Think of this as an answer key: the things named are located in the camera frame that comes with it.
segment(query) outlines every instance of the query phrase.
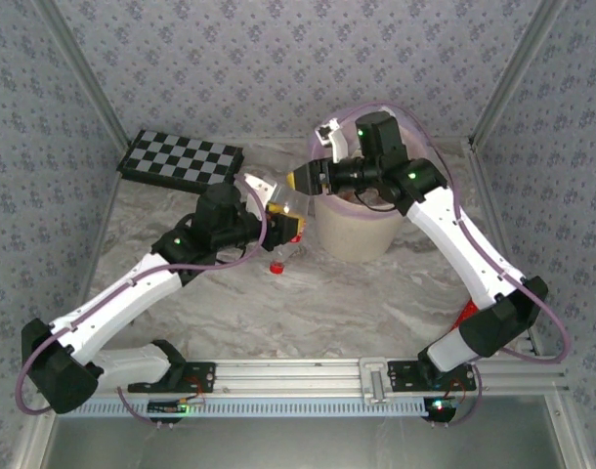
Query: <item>patterned wallpaper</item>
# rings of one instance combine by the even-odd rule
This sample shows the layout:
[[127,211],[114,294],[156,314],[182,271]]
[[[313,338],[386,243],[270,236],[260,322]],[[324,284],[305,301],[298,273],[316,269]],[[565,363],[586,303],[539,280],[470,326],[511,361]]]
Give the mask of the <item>patterned wallpaper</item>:
[[596,0],[568,5],[483,155],[515,257],[549,280],[574,339],[567,369],[596,457]]
[[0,0],[0,468],[21,327],[78,301],[117,155],[30,2]]
[[537,0],[58,4],[130,137],[301,137],[374,99],[464,136]]

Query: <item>small red object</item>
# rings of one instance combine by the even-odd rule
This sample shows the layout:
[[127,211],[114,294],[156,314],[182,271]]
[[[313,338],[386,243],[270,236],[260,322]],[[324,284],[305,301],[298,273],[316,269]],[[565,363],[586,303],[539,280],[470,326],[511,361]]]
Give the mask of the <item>small red object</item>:
[[452,326],[452,329],[451,330],[454,330],[457,327],[459,327],[462,322],[464,322],[468,318],[471,318],[476,313],[478,313],[478,307],[472,302],[472,300],[468,301],[467,302],[467,305],[465,305],[465,308],[463,308],[463,311],[461,312],[461,314],[459,315],[458,319],[456,320],[456,322]]
[[284,269],[285,266],[283,266],[281,262],[273,261],[270,263],[270,272],[272,272],[273,274],[282,274],[282,271],[284,271]]

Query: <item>black and white checkerboard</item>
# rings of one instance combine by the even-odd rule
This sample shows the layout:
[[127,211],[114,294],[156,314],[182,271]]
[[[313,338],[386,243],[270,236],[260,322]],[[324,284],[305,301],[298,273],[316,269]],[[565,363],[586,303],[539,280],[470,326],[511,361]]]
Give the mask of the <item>black and white checkerboard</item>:
[[238,147],[143,130],[118,171],[123,179],[203,193],[209,185],[233,183],[242,161]]

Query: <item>marble surface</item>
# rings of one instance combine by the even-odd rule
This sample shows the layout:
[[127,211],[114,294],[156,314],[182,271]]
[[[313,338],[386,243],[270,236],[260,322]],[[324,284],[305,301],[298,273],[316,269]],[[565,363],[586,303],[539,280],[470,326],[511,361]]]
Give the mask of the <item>marble surface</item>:
[[[301,164],[304,149],[247,146],[242,171],[280,177]],[[460,155],[448,159],[464,188],[464,207],[482,229],[467,162]],[[196,199],[122,181],[92,293],[127,272],[194,211]],[[269,272],[274,255],[264,250],[236,268],[205,273],[141,314],[107,347],[165,338],[190,359],[413,357],[448,331],[469,299],[446,258],[409,221],[383,257],[363,264],[327,254],[314,226],[310,218],[282,275]]]

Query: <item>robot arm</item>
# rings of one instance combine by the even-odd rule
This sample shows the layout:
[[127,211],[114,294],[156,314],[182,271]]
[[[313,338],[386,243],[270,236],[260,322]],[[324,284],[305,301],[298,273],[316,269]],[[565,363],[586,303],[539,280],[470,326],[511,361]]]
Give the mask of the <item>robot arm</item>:
[[[377,189],[382,199],[435,242],[460,275],[480,311],[420,352],[418,359],[428,381],[477,356],[492,356],[530,327],[539,311],[501,275],[521,279],[541,299],[547,295],[546,284],[539,277],[525,279],[461,212],[465,226],[500,266],[501,274],[477,252],[458,227],[446,178],[427,159],[408,158],[395,117],[386,111],[374,112],[357,119],[356,125],[362,157],[337,155],[311,161],[289,175],[289,184],[309,195]],[[321,142],[328,129],[334,131],[329,124],[316,131]],[[333,149],[343,148],[329,141]]]
[[[245,180],[266,207],[275,187],[250,175]],[[252,197],[240,203],[236,187],[211,186],[198,200],[195,213],[164,234],[121,279],[48,325],[35,319],[22,329],[23,362],[45,341],[53,342],[35,359],[28,376],[55,412],[69,412],[101,390],[158,381],[169,390],[179,382],[185,360],[165,341],[141,349],[101,349],[148,307],[201,273],[169,266],[213,266],[219,251],[256,240],[262,223],[267,225],[262,244],[267,250],[298,234],[304,221],[277,212],[262,217]]]

